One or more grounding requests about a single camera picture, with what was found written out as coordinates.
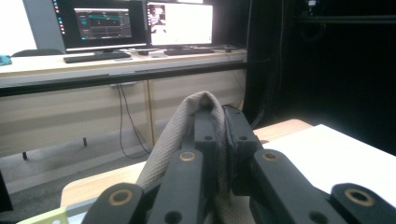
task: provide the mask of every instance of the gray cloth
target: gray cloth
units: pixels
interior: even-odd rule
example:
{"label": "gray cloth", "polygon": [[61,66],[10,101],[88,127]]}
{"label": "gray cloth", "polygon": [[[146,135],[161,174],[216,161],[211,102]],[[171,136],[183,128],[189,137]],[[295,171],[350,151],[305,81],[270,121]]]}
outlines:
{"label": "gray cloth", "polygon": [[227,190],[224,111],[216,97],[208,91],[197,92],[183,100],[152,149],[136,184],[144,188],[164,175],[171,154],[181,148],[182,137],[201,102],[213,105],[212,118],[219,125],[217,128],[221,142],[217,162],[219,193],[214,200],[218,216],[223,223],[254,223],[248,208],[248,197],[235,197]]}

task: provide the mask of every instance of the monitor screen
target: monitor screen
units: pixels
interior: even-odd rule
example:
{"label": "monitor screen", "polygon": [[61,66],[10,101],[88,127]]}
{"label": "monitor screen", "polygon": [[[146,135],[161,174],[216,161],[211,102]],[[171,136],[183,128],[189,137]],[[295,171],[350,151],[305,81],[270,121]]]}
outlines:
{"label": "monitor screen", "polygon": [[147,11],[152,46],[212,43],[212,6],[148,2]]}
{"label": "monitor screen", "polygon": [[67,53],[146,46],[142,1],[52,0]]}

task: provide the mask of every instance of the desk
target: desk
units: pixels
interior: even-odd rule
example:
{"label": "desk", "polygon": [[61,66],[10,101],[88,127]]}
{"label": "desk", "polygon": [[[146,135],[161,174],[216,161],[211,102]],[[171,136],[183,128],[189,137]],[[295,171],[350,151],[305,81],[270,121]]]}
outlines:
{"label": "desk", "polygon": [[[12,65],[0,67],[1,86],[31,82],[130,76],[200,64],[244,62],[246,51],[225,54],[166,57],[132,54],[131,59],[67,64],[64,55],[13,58]],[[223,105],[240,104],[245,96],[245,71],[233,70],[193,76],[145,80],[123,86],[133,114],[134,125],[153,146],[159,130],[157,122],[169,119],[181,100],[198,91],[212,92]],[[114,132],[120,128],[120,99],[109,85],[15,95],[0,98],[0,157]]]}
{"label": "desk", "polygon": [[[281,136],[312,127],[311,125],[291,119],[275,125],[255,130],[254,133],[263,142],[273,141]],[[105,189],[118,183],[134,183],[144,167],[144,162],[109,171],[99,175],[83,178],[64,187],[61,207],[98,197]]]}

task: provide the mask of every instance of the keyboard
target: keyboard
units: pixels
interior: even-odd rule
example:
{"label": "keyboard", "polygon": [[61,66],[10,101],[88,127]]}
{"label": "keyboard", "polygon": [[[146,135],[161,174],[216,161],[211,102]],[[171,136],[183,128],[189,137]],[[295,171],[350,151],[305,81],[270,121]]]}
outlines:
{"label": "keyboard", "polygon": [[131,58],[131,55],[124,52],[100,53],[93,55],[65,57],[64,61],[66,63],[85,63],[85,62],[121,59],[121,58]]}
{"label": "keyboard", "polygon": [[212,49],[169,49],[165,50],[163,53],[168,56],[175,55],[187,55],[187,54],[206,54],[206,53],[214,53]]}

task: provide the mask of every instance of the floor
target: floor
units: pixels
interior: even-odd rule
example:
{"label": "floor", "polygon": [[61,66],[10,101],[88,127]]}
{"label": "floor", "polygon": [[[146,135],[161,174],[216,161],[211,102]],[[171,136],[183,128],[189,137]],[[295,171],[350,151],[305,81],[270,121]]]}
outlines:
{"label": "floor", "polygon": [[59,207],[62,189],[68,183],[90,175],[100,174],[147,159],[133,129],[120,131],[41,148],[0,158],[0,169],[14,206],[13,212],[0,213],[2,221],[20,221]]}

